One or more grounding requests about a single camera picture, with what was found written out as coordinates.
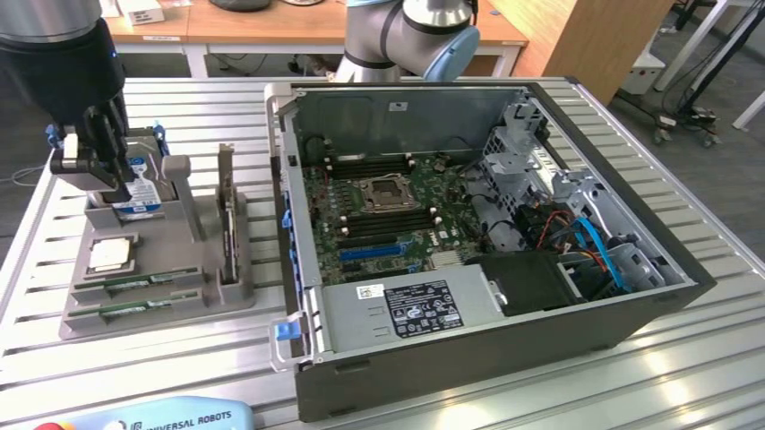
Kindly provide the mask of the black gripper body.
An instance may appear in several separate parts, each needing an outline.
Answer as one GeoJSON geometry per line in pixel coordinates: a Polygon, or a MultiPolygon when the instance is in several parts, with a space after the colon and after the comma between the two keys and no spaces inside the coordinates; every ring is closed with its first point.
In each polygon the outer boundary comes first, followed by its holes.
{"type": "Polygon", "coordinates": [[[1,40],[1,69],[24,98],[72,125],[119,96],[124,73],[104,19],[84,35],[53,43],[1,40]]]}

